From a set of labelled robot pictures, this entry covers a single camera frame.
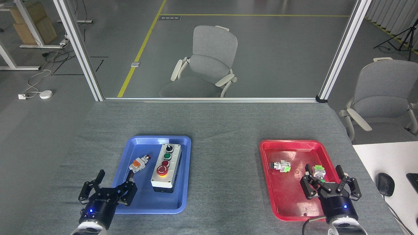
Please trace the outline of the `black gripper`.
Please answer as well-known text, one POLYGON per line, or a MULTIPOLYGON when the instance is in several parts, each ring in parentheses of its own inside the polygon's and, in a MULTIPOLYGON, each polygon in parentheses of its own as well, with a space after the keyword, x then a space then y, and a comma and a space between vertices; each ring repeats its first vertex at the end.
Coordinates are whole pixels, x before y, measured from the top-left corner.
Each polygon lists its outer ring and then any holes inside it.
POLYGON ((309 164, 306 164, 305 170, 305 174, 300 180, 302 190, 308 200, 319 197, 327 224, 331 224, 333 221, 344 217, 358 220, 358 215, 352 204, 353 200, 356 202, 362 196, 356 178, 351 178, 347 173, 343 172, 340 165, 337 165, 336 173, 341 181, 337 186, 336 192, 342 193, 344 186, 348 184, 350 195, 346 193, 329 194, 329 187, 325 182, 325 168, 322 165, 314 165, 311 168, 309 164))
POLYGON ((129 172, 125 182, 114 189, 100 189, 100 183, 104 176, 105 171, 100 170, 95 180, 84 183, 78 201, 81 204, 86 204, 86 207, 80 211, 79 223, 97 222, 109 229, 117 205, 130 206, 132 203, 137 192, 134 172, 129 172), (95 190, 95 193, 89 197, 92 189, 95 190))

